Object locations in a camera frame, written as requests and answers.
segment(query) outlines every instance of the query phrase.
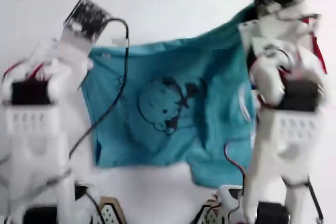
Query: red wire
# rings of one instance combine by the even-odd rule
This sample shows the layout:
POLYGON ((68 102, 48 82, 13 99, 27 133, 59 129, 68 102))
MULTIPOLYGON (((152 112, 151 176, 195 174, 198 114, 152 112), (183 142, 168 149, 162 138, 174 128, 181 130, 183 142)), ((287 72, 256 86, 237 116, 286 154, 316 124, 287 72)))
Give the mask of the red wire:
POLYGON ((231 158, 229 158, 227 156, 227 143, 224 145, 224 156, 226 158, 226 160, 228 160, 232 165, 236 166, 240 172, 242 173, 242 176, 243 176, 243 191, 242 191, 242 195, 244 194, 244 187, 245 187, 245 172, 244 172, 244 169, 235 161, 233 161, 231 158))
POLYGON ((17 66, 19 66, 21 63, 23 63, 25 60, 20 60, 17 63, 15 63, 14 65, 10 66, 9 68, 7 68, 7 70, 4 72, 4 74, 2 75, 2 81, 5 80, 6 75, 11 72, 14 68, 16 68, 17 66))
POLYGON ((37 72, 43 67, 43 63, 41 63, 40 65, 37 66, 37 68, 34 69, 34 71, 30 74, 30 76, 28 77, 28 80, 31 80, 33 78, 35 78, 35 75, 37 74, 37 72))

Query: cable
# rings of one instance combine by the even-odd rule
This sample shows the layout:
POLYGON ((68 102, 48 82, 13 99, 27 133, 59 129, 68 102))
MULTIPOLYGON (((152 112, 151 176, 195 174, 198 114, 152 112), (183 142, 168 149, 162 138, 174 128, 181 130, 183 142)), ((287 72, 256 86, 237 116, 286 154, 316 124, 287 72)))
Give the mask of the cable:
POLYGON ((206 212, 206 215, 205 215, 205 224, 208 224, 208 215, 209 215, 210 211, 214 208, 220 207, 221 205, 222 205, 222 203, 219 203, 218 205, 212 206, 208 209, 208 211, 206 212))
POLYGON ((41 64, 39 64, 34 70, 33 70, 33 72, 28 76, 28 80, 31 80, 31 79, 34 79, 35 78, 35 76, 36 76, 36 74, 37 74, 37 72, 43 67, 43 63, 41 63, 41 64))
MULTIPOLYGON (((10 156, 11 156, 10 154, 7 154, 4 158, 2 158, 0 160, 0 166, 2 166, 3 164, 5 164, 10 159, 10 156)), ((1 175, 0 175, 0 185, 2 185, 5 188, 8 188, 8 186, 9 186, 8 180, 5 177, 1 176, 1 175)))
POLYGON ((240 208, 240 201, 238 201, 238 207, 236 207, 235 209, 232 209, 232 210, 228 213, 228 215, 227 215, 227 219, 228 219, 228 221, 229 221, 229 224, 231 223, 231 214, 232 214, 233 212, 237 211, 239 208, 240 208))
POLYGON ((16 203, 17 201, 30 201, 37 196, 39 196, 41 193, 43 193, 45 190, 47 190, 49 187, 56 186, 60 181, 63 179, 69 177, 71 174, 71 170, 67 170, 64 174, 55 176, 49 180, 47 180, 44 184, 35 187, 33 190, 24 193, 23 195, 17 197, 16 199, 11 200, 11 203, 16 203))
POLYGON ((102 224, 106 224, 105 221, 104 221, 104 217, 101 215, 101 211, 100 211, 100 208, 97 204, 97 202, 93 199, 93 197, 86 191, 85 192, 85 195, 88 196, 88 198, 92 201, 92 203, 94 204, 95 208, 96 208, 96 211, 97 211, 97 214, 101 220, 101 223, 102 224))
MULTIPOLYGON (((123 20, 123 19, 119 19, 119 18, 110 18, 108 20, 106 20, 102 26, 105 26, 107 25, 108 23, 110 22, 121 22, 122 24, 124 24, 125 28, 126 28, 126 40, 129 40, 129 28, 128 28, 128 25, 127 23, 123 20)), ((116 107, 119 99, 121 98, 122 94, 123 94, 123 90, 126 86, 126 82, 127 82, 127 72, 128 72, 128 58, 129 58, 129 42, 128 42, 128 45, 125 49, 125 64, 124 64, 124 76, 123 76, 123 82, 122 82, 122 85, 121 85, 121 88, 119 90, 119 93, 117 95, 117 97, 115 98, 115 100, 111 103, 111 105, 108 107, 108 109, 96 120, 96 122, 91 126, 89 127, 85 133, 83 134, 83 136, 81 136, 77 142, 75 143, 75 145, 72 147, 70 153, 69 153, 69 158, 72 157, 73 153, 75 152, 75 150, 77 149, 77 147, 81 144, 81 142, 84 140, 84 138, 89 135, 97 126, 98 124, 100 124, 105 118, 106 116, 114 109, 114 107, 116 107)))
POLYGON ((2 75, 2 82, 4 82, 4 80, 5 80, 5 77, 6 77, 6 75, 9 73, 9 72, 11 72, 14 68, 16 68, 17 66, 19 66, 19 65, 21 65, 23 62, 25 62, 26 61, 26 59, 24 59, 24 60, 20 60, 20 61, 18 61, 17 63, 15 63, 14 65, 12 65, 12 66, 10 66, 9 68, 7 68, 7 70, 4 72, 4 74, 2 75))
POLYGON ((243 177, 243 188, 242 188, 242 191, 241 191, 241 195, 244 195, 246 175, 245 175, 244 169, 238 163, 236 163, 235 161, 233 161, 231 158, 229 158, 227 156, 227 143, 224 145, 224 156, 225 156, 226 160, 228 160, 232 165, 236 166, 239 169, 239 171, 241 172, 242 177, 243 177))
POLYGON ((318 218, 316 219, 316 223, 317 224, 322 224, 323 220, 324 220, 322 209, 321 209, 320 204, 317 200, 317 197, 316 197, 316 194, 314 192, 313 185, 311 184, 310 178, 308 177, 308 180, 306 182, 300 182, 300 183, 297 183, 297 184, 291 184, 286 179, 284 179, 283 177, 282 177, 282 181, 286 185, 286 187, 288 187, 288 188, 296 189, 296 188, 299 188, 299 187, 302 187, 302 186, 308 187, 310 196, 311 196, 311 198, 314 202, 316 211, 319 215, 318 218))
POLYGON ((0 166, 2 166, 4 163, 6 163, 11 157, 10 154, 7 154, 3 159, 0 160, 0 166))

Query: cloth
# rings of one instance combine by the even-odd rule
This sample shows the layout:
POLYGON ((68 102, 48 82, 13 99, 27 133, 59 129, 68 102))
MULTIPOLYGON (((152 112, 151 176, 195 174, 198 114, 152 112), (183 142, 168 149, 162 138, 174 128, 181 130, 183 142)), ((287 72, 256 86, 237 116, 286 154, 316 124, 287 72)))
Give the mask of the cloth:
MULTIPOLYGON (((251 156, 254 106, 239 23, 255 18, 250 6, 203 35, 131 46, 128 80, 114 110, 93 131, 99 167, 187 161, 196 184, 242 184, 228 155, 246 167, 251 156)), ((82 84, 94 123, 115 99, 123 79, 124 49, 93 48, 94 68, 82 84)))

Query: cartoon character print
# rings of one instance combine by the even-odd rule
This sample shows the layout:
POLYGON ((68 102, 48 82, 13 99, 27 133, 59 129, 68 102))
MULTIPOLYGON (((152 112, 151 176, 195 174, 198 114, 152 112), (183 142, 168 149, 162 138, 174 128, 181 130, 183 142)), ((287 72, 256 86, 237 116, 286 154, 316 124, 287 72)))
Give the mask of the cartoon character print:
POLYGON ((206 86, 199 78, 185 80, 165 76, 141 88, 139 112, 157 131, 172 135, 177 129, 194 125, 196 100, 205 98, 206 86))

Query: white plastic part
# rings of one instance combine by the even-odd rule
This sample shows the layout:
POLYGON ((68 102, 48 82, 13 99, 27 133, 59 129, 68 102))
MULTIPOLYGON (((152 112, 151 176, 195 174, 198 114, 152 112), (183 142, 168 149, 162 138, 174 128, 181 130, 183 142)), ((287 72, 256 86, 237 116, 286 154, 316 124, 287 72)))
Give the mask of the white plastic part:
POLYGON ((241 205, 242 203, 241 189, 242 186, 223 185, 217 190, 216 194, 218 196, 218 200, 222 203, 222 205, 219 208, 219 214, 221 217, 224 218, 224 223, 227 224, 246 223, 243 208, 241 205), (229 192, 229 190, 231 189, 240 190, 240 193, 238 194, 239 197, 238 199, 232 197, 232 195, 229 192))
MULTIPOLYGON (((80 185, 88 187, 87 193, 95 200, 97 205, 99 205, 100 194, 98 188, 92 184, 80 183, 80 185)), ((74 224, 89 224, 91 218, 94 219, 96 214, 97 210, 87 195, 84 194, 81 198, 75 201, 74 215, 76 221, 74 222, 74 224)))
POLYGON ((130 40, 129 39, 112 39, 112 43, 117 45, 118 47, 129 47, 130 40))
POLYGON ((253 37, 260 37, 259 20, 250 20, 238 25, 245 54, 248 55, 253 37))
MULTIPOLYGON (((10 210, 14 223, 22 217, 33 198, 23 197, 34 182, 62 176, 69 171, 67 134, 60 130, 59 107, 6 106, 7 133, 11 139, 10 210)), ((58 223, 74 222, 74 180, 70 175, 55 187, 58 223)))
MULTIPOLYGON (((279 177, 292 184, 306 182, 312 150, 318 142, 319 112, 277 111, 263 108, 243 200, 244 215, 254 223, 258 203, 267 185, 279 177)), ((299 224, 306 188, 288 189, 285 205, 290 224, 299 224)))

